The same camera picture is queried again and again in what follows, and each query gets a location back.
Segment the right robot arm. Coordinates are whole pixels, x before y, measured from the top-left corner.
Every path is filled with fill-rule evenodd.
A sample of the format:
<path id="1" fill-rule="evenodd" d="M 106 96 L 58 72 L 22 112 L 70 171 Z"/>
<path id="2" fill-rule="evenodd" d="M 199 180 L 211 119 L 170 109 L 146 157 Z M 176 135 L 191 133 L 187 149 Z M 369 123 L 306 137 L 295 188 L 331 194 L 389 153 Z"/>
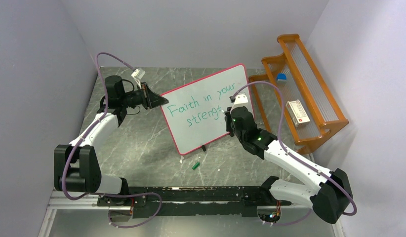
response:
<path id="1" fill-rule="evenodd" d="M 260 191 L 265 204 L 276 200 L 290 201 L 311 209 L 320 219 L 335 224 L 353 201 L 348 175 L 342 169 L 334 171 L 306 159 L 279 141 L 271 132 L 258 128 L 252 113 L 245 107 L 228 107 L 225 115 L 226 130 L 236 136 L 244 150 L 263 160 L 274 163 L 301 184 L 274 177 Z"/>

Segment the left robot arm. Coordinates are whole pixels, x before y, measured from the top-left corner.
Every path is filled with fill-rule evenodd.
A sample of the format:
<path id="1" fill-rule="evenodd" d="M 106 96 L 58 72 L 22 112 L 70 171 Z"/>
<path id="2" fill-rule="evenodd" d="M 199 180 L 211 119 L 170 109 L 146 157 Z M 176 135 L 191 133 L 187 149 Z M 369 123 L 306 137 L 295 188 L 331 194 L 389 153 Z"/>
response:
<path id="1" fill-rule="evenodd" d="M 120 76 L 103 80 L 105 95 L 94 121 L 86 130 L 67 145 L 54 150 L 54 187 L 65 195 L 69 192 L 106 194 L 117 205 L 130 199 L 130 191 L 124 178 L 104 175 L 101 172 L 96 150 L 122 124 L 128 108 L 142 106 L 153 109 L 168 104 L 168 100 L 154 93 L 146 82 L 126 91 Z"/>

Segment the green marker cap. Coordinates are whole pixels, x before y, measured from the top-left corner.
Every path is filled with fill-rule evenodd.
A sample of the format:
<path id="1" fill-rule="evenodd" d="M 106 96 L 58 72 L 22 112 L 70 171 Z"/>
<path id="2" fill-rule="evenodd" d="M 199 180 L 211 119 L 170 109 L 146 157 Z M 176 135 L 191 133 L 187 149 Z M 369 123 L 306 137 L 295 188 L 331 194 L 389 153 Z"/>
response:
<path id="1" fill-rule="evenodd" d="M 192 169 L 193 169 L 193 170 L 196 170 L 199 166 L 200 166 L 200 162 L 196 162 L 196 163 L 193 165 Z"/>

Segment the pink-framed whiteboard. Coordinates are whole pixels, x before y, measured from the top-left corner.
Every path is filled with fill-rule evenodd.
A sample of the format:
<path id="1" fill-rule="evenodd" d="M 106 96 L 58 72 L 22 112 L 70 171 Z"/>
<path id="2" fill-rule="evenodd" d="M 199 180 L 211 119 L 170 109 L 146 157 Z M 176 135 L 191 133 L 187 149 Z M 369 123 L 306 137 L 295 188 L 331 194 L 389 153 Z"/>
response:
<path id="1" fill-rule="evenodd" d="M 238 64 L 162 94 L 169 100 L 162 114 L 179 154 L 228 135 L 221 110 L 232 106 L 230 96 L 246 84 L 245 66 Z"/>

